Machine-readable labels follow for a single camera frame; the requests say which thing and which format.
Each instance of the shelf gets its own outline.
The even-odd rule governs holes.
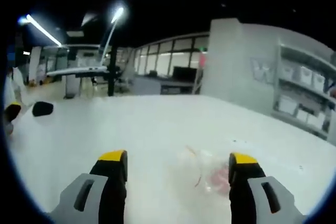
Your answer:
[[[282,120],[285,123],[289,123],[289,124],[291,124],[293,126],[296,126],[296,127],[300,128],[302,130],[313,133],[313,134],[317,135],[318,137],[320,137],[324,140],[326,140],[328,138],[328,133],[327,132],[325,132],[325,131],[323,131],[323,130],[321,130],[321,129],[313,126],[313,125],[307,124],[307,123],[295,118],[294,116],[292,116],[290,114],[273,110],[272,111],[272,116],[274,116],[277,119]]]
[[[281,57],[304,64],[323,75],[327,74],[329,78],[336,79],[336,66],[311,52],[292,46],[281,45]]]
[[[290,79],[287,79],[287,78],[284,78],[284,77],[279,77],[279,81],[290,84],[290,85],[293,85],[293,86],[296,86],[296,87],[299,87],[300,89],[304,89],[304,90],[308,91],[309,93],[311,93],[313,95],[317,95],[321,98],[324,98],[327,101],[330,101],[330,102],[336,104],[336,99],[328,96],[326,93],[323,93],[321,91],[318,91],[318,90],[314,89],[311,86],[305,85],[304,83],[301,83],[299,81],[290,80]]]

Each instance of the white lab coat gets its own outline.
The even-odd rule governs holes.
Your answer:
[[[21,101],[17,101],[15,92],[20,93]],[[12,74],[7,75],[5,82],[5,108],[13,102],[19,102],[25,106],[31,104],[26,86],[23,82],[22,73],[18,68],[13,68],[13,77]]]

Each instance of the black ceiling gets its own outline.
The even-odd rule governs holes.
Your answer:
[[[165,37],[207,31],[214,18],[237,17],[242,23],[279,26],[313,37],[336,49],[335,0],[25,0],[21,14],[30,13],[62,43],[98,44],[109,26],[113,8],[124,5],[113,42],[140,46]],[[84,25],[85,13],[97,14]],[[82,29],[83,38],[65,31]],[[18,28],[25,46],[52,45],[31,28]]]

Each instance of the white table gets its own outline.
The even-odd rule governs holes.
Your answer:
[[[305,215],[336,171],[331,144],[201,95],[74,99],[55,103],[53,114],[40,118],[30,108],[15,125],[10,150],[43,211],[53,210],[61,191],[88,173],[101,154],[124,148],[129,157],[126,223],[230,223],[227,198],[195,189],[176,172],[186,145],[224,159],[232,151],[257,158],[267,175],[294,194]]]

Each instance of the black pole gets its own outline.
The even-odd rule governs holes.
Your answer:
[[[117,47],[112,45],[112,50],[110,51],[110,64],[108,67],[109,77],[108,77],[108,96],[112,97],[114,95],[114,80],[116,75],[116,60],[117,60]]]

